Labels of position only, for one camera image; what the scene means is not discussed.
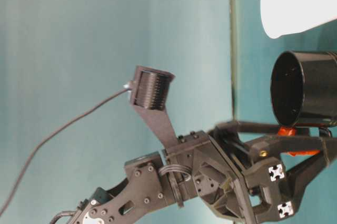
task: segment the cable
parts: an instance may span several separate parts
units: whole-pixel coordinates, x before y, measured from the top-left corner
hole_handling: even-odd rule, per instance
[[[185,181],[189,181],[192,178],[192,169],[185,165],[165,165],[158,170],[161,177],[169,172],[179,172],[186,175]]]
[[[76,213],[75,211],[63,211],[63,212],[59,212],[57,215],[54,216],[54,218],[50,221],[49,224],[55,224],[62,217],[73,216],[75,213]]]
[[[13,189],[11,190],[11,192],[9,193],[8,198],[6,199],[5,203],[3,204],[3,206],[1,207],[0,210],[0,217],[2,216],[2,214],[5,212],[5,210],[7,209],[7,207],[9,206],[9,204],[11,203],[17,188],[22,180],[22,177],[25,175],[26,170],[29,166],[29,164],[31,163],[32,159],[34,158],[35,154],[37,153],[37,151],[46,143],[48,142],[50,139],[52,139],[54,136],[56,136],[58,133],[60,133],[61,131],[63,131],[64,129],[66,129],[67,127],[69,127],[71,124],[77,122],[78,120],[82,119],[83,117],[91,114],[92,112],[94,112],[95,110],[97,110],[98,108],[100,108],[101,106],[103,106],[105,103],[109,102],[110,100],[116,98],[117,96],[125,93],[126,91],[131,90],[130,88],[125,88],[123,90],[118,91],[117,93],[115,93],[114,95],[110,96],[109,98],[106,98],[105,100],[103,100],[102,102],[98,103],[96,106],[94,106],[92,109],[88,110],[87,112],[75,117],[74,119],[72,119],[71,121],[69,121],[68,123],[66,123],[65,125],[63,125],[62,127],[60,127],[59,129],[57,129],[56,131],[54,131],[53,133],[51,133],[49,136],[47,136],[46,138],[44,138],[33,150],[33,152],[29,155],[29,157],[26,160],[25,165],[23,166],[21,172],[19,173],[19,176],[17,177]]]

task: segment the black cable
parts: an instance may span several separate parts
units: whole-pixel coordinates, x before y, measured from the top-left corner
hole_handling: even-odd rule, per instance
[[[59,212],[57,215],[54,216],[54,218],[50,221],[49,224],[55,224],[62,217],[73,216],[75,213],[76,213],[75,211],[63,211],[63,212]]]
[[[0,210],[0,217],[2,216],[2,214],[5,212],[5,210],[7,209],[7,207],[9,206],[9,204],[11,203],[17,188],[22,180],[22,177],[25,175],[26,170],[29,166],[29,164],[31,163],[32,159],[34,158],[35,154],[37,153],[37,151],[46,143],[48,142],[50,139],[52,139],[54,136],[56,136],[58,133],[60,133],[61,131],[63,131],[64,129],[66,129],[67,127],[69,127],[71,124],[77,122],[78,120],[82,119],[83,117],[91,114],[92,112],[94,112],[95,110],[97,110],[98,108],[100,108],[101,106],[103,106],[105,103],[109,102],[110,100],[116,98],[117,96],[125,93],[126,91],[130,90],[129,88],[123,89],[117,93],[115,93],[114,95],[110,96],[109,98],[106,98],[105,100],[103,100],[102,102],[98,103],[96,106],[94,106],[92,109],[88,110],[87,112],[75,117],[74,119],[72,119],[71,121],[69,121],[68,123],[66,123],[65,125],[63,125],[62,127],[60,127],[59,129],[57,129],[56,131],[54,131],[53,133],[51,133],[49,136],[47,136],[46,138],[44,138],[33,150],[33,152],[29,155],[29,157],[26,160],[25,165],[23,166],[21,172],[19,173],[19,176],[17,177],[14,186],[11,190],[11,192],[8,195],[8,198],[6,199],[5,203],[3,204],[3,206],[1,207]]]

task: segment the orange part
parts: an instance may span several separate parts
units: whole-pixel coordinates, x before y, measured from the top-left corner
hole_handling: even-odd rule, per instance
[[[281,127],[278,132],[278,135],[279,136],[294,136],[296,135],[296,128]],[[288,154],[295,157],[295,156],[316,155],[319,152],[320,152],[319,150],[307,150],[307,151],[288,152]]]

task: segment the screw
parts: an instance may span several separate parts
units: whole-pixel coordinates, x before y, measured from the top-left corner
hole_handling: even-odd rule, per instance
[[[260,157],[266,157],[268,155],[268,152],[265,150],[261,150]]]

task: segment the robotic arm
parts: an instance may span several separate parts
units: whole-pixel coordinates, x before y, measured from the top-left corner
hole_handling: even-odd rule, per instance
[[[165,109],[168,72],[137,67],[129,82],[130,103],[164,146],[128,161],[126,178],[110,190],[97,188],[67,224],[131,224],[147,213],[200,197],[220,218],[247,224],[280,221],[300,208],[306,186],[337,156],[337,139],[326,128],[311,137],[308,128],[282,136],[279,125],[231,121],[213,130],[176,137]],[[243,143],[238,133],[263,133]],[[317,154],[286,170],[281,153]],[[250,196],[260,204],[252,206]]]

